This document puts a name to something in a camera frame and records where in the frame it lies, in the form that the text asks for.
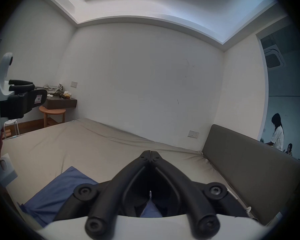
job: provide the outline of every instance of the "wall socket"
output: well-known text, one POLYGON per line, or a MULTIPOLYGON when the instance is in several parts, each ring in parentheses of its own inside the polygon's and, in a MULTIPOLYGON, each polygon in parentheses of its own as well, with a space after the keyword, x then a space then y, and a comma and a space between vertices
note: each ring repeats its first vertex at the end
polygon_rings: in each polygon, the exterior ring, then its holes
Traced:
POLYGON ((189 131, 188 137, 198 138, 198 136, 199 136, 198 132, 192 130, 189 131))
POLYGON ((71 82, 71 87, 77 88, 77 82, 71 82))

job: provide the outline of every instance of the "long black hair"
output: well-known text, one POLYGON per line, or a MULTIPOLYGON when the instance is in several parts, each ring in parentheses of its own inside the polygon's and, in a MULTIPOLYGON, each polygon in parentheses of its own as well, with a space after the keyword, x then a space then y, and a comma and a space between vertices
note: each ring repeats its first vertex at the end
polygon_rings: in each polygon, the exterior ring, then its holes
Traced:
POLYGON ((279 113, 274 114, 274 116, 271 118, 271 122, 274 124, 275 129, 274 131, 276 131, 276 129, 281 126, 282 127, 282 123, 281 123, 281 117, 279 115, 279 113))

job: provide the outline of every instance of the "white shirt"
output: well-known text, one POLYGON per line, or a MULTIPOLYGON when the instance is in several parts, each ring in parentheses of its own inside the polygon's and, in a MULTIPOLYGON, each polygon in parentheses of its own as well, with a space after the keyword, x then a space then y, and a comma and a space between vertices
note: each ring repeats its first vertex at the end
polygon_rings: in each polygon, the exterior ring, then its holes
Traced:
POLYGON ((271 142, 273 143, 273 147, 277 150, 282 151, 284 148, 284 130, 281 126, 275 130, 274 134, 272 135, 271 142))

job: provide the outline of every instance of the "wooden stool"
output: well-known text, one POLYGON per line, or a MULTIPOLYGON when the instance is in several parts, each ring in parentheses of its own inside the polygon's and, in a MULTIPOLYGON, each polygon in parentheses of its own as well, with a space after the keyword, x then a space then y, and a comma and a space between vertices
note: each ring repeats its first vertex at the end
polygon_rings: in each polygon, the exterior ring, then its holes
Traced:
POLYGON ((48 115, 61 115, 62 114, 62 122, 61 123, 65 122, 65 114, 66 114, 65 109, 46 109, 44 106, 40 106, 39 110, 43 113, 44 127, 48 126, 48 115))

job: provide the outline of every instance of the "gray headboard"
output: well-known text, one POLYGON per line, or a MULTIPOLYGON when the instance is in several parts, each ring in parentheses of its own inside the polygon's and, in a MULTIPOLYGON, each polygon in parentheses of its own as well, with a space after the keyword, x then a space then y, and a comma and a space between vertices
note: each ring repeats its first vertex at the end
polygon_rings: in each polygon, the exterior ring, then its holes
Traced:
POLYGON ((300 182, 300 161, 216 124, 202 152, 263 225, 284 207, 300 182))

